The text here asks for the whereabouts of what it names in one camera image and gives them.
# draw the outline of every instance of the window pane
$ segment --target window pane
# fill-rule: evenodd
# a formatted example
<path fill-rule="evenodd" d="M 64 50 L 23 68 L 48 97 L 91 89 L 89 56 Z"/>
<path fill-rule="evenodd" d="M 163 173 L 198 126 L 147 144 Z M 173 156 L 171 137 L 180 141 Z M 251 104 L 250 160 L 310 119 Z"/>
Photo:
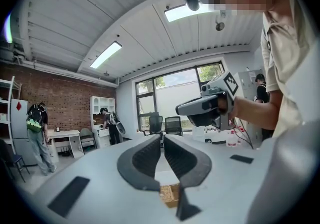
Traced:
<path fill-rule="evenodd" d="M 147 96 L 138 99 L 139 114 L 147 114 L 155 112 L 154 97 Z"/>
<path fill-rule="evenodd" d="M 140 128 L 141 130 L 149 130 L 149 117 L 140 117 Z"/>
<path fill-rule="evenodd" d="M 140 82 L 137 87 L 138 95 L 152 93 L 154 91 L 154 87 L 152 85 L 152 79 Z"/>
<path fill-rule="evenodd" d="M 222 68 L 219 63 L 197 68 L 200 82 L 207 82 L 212 80 L 217 75 L 221 74 Z"/>
<path fill-rule="evenodd" d="M 175 109 L 177 105 L 200 96 L 195 69 L 157 78 L 155 93 L 157 111 L 160 116 L 163 116 L 162 127 L 164 128 L 165 118 L 178 116 Z M 186 116 L 181 116 L 181 125 L 182 128 L 186 127 L 187 129 L 192 127 Z"/>

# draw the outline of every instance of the brown box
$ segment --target brown box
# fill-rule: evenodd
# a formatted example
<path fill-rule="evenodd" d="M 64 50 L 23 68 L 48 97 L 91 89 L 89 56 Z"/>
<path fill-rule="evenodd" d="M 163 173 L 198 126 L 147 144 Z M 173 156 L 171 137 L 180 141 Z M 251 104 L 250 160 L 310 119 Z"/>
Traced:
<path fill-rule="evenodd" d="M 179 202 L 179 184 L 160 186 L 160 196 L 169 208 L 177 207 Z"/>

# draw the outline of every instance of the person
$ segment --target person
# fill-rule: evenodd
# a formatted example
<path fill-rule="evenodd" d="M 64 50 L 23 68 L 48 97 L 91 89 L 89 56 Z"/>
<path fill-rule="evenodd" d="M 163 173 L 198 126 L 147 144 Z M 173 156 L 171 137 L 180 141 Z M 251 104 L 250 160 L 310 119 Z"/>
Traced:
<path fill-rule="evenodd" d="M 27 111 L 27 134 L 41 172 L 45 176 L 48 175 L 48 170 L 53 173 L 57 167 L 52 163 L 46 147 L 49 141 L 48 114 L 44 103 L 34 104 Z"/>
<path fill-rule="evenodd" d="M 286 88 L 286 82 L 306 57 L 315 42 L 315 34 L 298 1 L 213 1 L 229 10 L 259 11 L 263 17 L 261 51 L 269 102 L 258 103 L 236 97 L 229 118 L 238 117 L 264 129 L 275 129 L 273 137 L 301 124 L 302 116 Z M 225 112 L 226 101 L 219 99 L 218 107 Z"/>
<path fill-rule="evenodd" d="M 100 113 L 103 114 L 103 129 L 109 127 L 111 145 L 120 143 L 119 132 L 116 126 L 116 119 L 113 113 L 109 113 L 107 108 L 101 108 Z"/>
<path fill-rule="evenodd" d="M 257 85 L 256 88 L 256 100 L 255 102 L 258 103 L 268 103 L 269 102 L 269 94 L 267 93 L 267 84 L 266 80 L 264 79 L 265 76 L 263 74 L 258 74 L 255 79 L 255 83 Z M 274 133 L 273 130 L 268 130 L 262 128 L 262 140 L 264 141 L 267 138 L 272 137 L 272 134 Z"/>

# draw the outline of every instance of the beige shirt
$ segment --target beige shirt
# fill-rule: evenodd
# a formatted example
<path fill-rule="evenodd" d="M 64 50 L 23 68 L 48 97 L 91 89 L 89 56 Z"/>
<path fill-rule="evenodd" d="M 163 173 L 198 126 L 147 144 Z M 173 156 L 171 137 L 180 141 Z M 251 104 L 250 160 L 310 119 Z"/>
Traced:
<path fill-rule="evenodd" d="M 266 74 L 266 91 L 281 90 L 283 99 L 273 137 L 302 123 L 294 99 L 288 94 L 286 82 L 306 57 L 315 36 L 303 16 L 299 3 L 290 0 L 293 24 L 274 21 L 268 12 L 263 13 L 265 33 L 261 34 L 261 50 Z"/>

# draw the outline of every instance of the person wearing beige shirt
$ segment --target person wearing beige shirt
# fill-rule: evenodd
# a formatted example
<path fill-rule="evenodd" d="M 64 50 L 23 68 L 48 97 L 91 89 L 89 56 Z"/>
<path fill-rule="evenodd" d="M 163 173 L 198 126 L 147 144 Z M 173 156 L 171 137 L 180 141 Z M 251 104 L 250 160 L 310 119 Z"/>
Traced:
<path fill-rule="evenodd" d="M 256 103 L 236 97 L 229 118 L 238 117 L 278 137 L 303 122 L 286 82 L 306 57 L 315 36 L 297 0 L 218 0 L 231 10 L 263 12 L 261 51 L 266 74 L 269 103 Z M 226 103 L 219 101 L 221 111 Z"/>

